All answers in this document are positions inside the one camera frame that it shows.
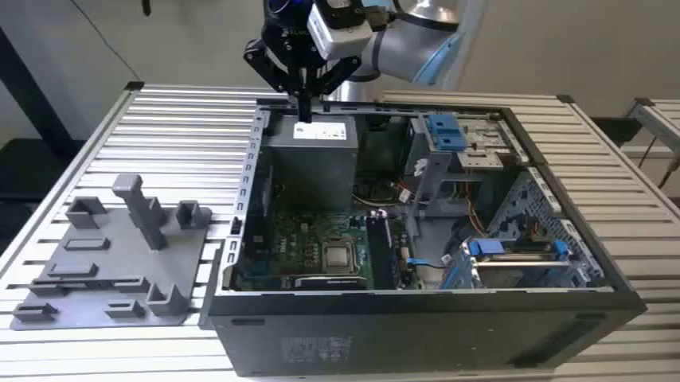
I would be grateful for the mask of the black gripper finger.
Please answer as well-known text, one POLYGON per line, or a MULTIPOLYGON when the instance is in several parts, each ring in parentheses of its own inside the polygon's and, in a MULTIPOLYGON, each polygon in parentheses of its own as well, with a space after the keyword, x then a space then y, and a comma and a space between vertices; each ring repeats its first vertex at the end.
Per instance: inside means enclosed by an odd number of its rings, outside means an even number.
POLYGON ((299 70, 292 67, 282 70, 267 54, 267 46, 262 39, 250 40, 243 50, 243 60, 256 74, 264 79, 274 91, 286 92, 296 100, 298 119, 304 120, 303 82, 299 70))
POLYGON ((303 88, 303 120, 311 120, 312 99, 327 96, 351 76, 361 66, 359 57, 346 57, 336 61, 330 70, 319 74, 324 64, 308 67, 304 74, 303 88))

